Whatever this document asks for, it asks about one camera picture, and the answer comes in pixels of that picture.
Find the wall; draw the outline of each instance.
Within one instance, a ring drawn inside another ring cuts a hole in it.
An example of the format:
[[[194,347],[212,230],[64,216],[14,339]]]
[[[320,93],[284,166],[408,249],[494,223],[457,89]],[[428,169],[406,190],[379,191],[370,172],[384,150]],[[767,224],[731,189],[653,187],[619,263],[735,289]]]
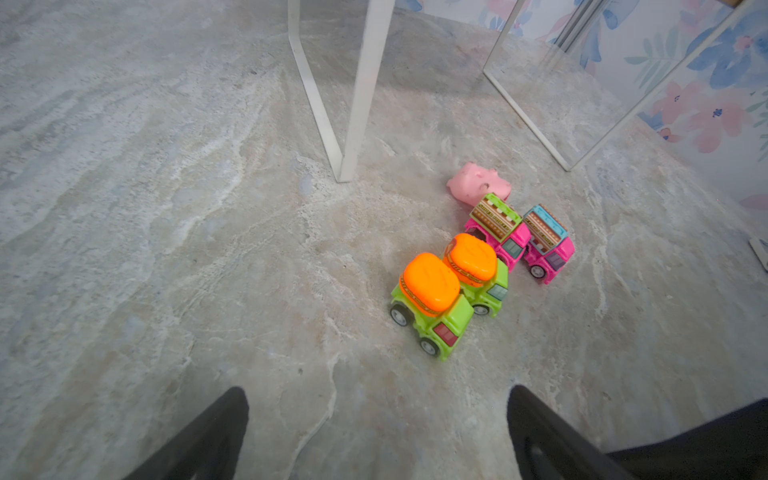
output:
[[[554,41],[581,0],[524,0],[514,32]],[[501,30],[512,0],[397,0]],[[641,114],[671,151],[768,218],[768,8],[756,2]],[[574,53],[629,108],[731,8],[717,0],[613,0]]]

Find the stone textured surface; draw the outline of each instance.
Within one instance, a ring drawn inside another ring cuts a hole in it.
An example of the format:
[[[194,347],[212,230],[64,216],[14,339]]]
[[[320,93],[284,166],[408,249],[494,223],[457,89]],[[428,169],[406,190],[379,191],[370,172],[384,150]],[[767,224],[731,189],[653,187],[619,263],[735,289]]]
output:
[[[305,3],[344,138],[365,2]],[[516,478],[513,382],[606,450],[766,395],[768,276],[746,245],[765,230],[641,125],[567,174],[480,75],[494,32],[396,12],[338,185],[285,18],[279,0],[3,3],[0,477],[120,478],[232,385],[238,478],[269,479]],[[463,225],[445,182],[466,161],[520,210],[545,202],[577,253],[549,287],[513,271],[499,317],[440,363],[386,306]]]

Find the white metal frame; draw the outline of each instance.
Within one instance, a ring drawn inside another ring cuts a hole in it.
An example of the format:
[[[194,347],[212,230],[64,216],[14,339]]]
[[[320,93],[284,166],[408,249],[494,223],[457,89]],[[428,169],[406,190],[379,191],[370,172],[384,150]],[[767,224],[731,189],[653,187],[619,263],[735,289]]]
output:
[[[310,100],[310,107],[320,131],[320,138],[323,140],[323,146],[331,163],[333,176],[339,183],[349,182],[355,176],[357,157],[362,146],[363,135],[366,132],[373,91],[379,76],[379,67],[384,54],[389,22],[392,19],[392,10],[395,8],[395,0],[369,0],[368,2],[366,27],[362,33],[362,47],[357,64],[355,90],[352,96],[352,109],[349,113],[349,125],[346,130],[343,154],[336,134],[333,133],[333,127],[317,89],[310,64],[306,60],[306,54],[301,46],[299,38],[300,4],[301,0],[288,0],[288,40],[291,50],[293,50],[293,57],[296,59],[296,66],[299,68],[301,81],[304,83],[306,96]]]
[[[538,129],[536,124],[531,120],[531,118],[523,111],[523,109],[518,105],[518,103],[511,97],[511,95],[504,89],[504,87],[501,86],[501,84],[498,83],[498,80],[494,78],[493,74],[491,74],[489,66],[492,61],[496,59],[498,56],[498,53],[502,49],[502,44],[504,43],[504,40],[507,38],[507,34],[509,33],[509,29],[512,27],[512,25],[515,23],[515,20],[517,20],[518,16],[521,14],[521,10],[523,7],[524,2],[522,0],[518,0],[515,3],[515,7],[512,9],[512,12],[509,14],[509,18],[507,19],[507,23],[504,25],[504,29],[502,30],[502,33],[498,36],[498,39],[496,40],[495,45],[493,45],[493,49],[491,50],[490,55],[488,55],[488,59],[485,61],[485,65],[483,65],[482,72],[485,74],[485,76],[488,78],[488,80],[493,84],[494,87],[496,87],[496,90],[498,90],[498,93],[502,94],[502,97],[509,103],[509,105],[512,107],[512,109],[517,113],[520,118],[525,122],[526,125],[531,129],[534,135],[536,135],[536,138],[538,138],[541,143],[545,146],[547,150],[549,150],[549,153],[552,154],[552,157],[555,158],[555,160],[558,161],[561,167],[565,171],[571,171],[574,168],[576,168],[577,165],[579,165],[581,162],[587,160],[589,157],[594,155],[594,153],[598,150],[600,150],[608,140],[611,139],[614,133],[619,131],[624,125],[627,124],[629,120],[631,120],[635,115],[641,112],[643,109],[643,106],[646,104],[648,99],[656,97],[656,95],[659,94],[660,91],[662,91],[666,86],[667,82],[677,74],[680,70],[686,68],[689,63],[692,62],[696,57],[699,56],[699,54],[707,47],[710,43],[712,43],[717,37],[720,36],[723,31],[725,31],[726,28],[731,26],[736,20],[741,17],[741,15],[744,13],[744,11],[750,7],[755,2],[755,0],[743,0],[739,6],[737,6],[713,31],[712,33],[704,39],[704,41],[701,42],[701,44],[696,47],[690,54],[686,55],[683,60],[680,61],[677,65],[675,65],[672,70],[669,70],[669,72],[664,75],[664,78],[662,78],[659,83],[656,84],[655,87],[653,87],[644,97],[642,97],[611,129],[606,132],[603,137],[598,140],[598,142],[594,145],[592,145],[592,148],[587,151],[586,154],[584,154],[583,157],[579,158],[578,161],[576,161],[575,164],[570,165],[567,161],[563,158],[563,156],[558,152],[558,149],[554,147],[554,145],[545,137],[545,135],[541,132],[541,130]]]

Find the pig figurine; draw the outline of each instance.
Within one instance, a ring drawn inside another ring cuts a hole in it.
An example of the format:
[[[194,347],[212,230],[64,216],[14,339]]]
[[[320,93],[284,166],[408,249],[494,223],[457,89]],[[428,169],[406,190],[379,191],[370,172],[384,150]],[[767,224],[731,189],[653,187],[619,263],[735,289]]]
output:
[[[451,194],[465,204],[477,205],[485,194],[496,194],[502,200],[507,200],[512,185],[499,178],[496,170],[479,167],[475,162],[469,162],[455,177],[448,180]]]

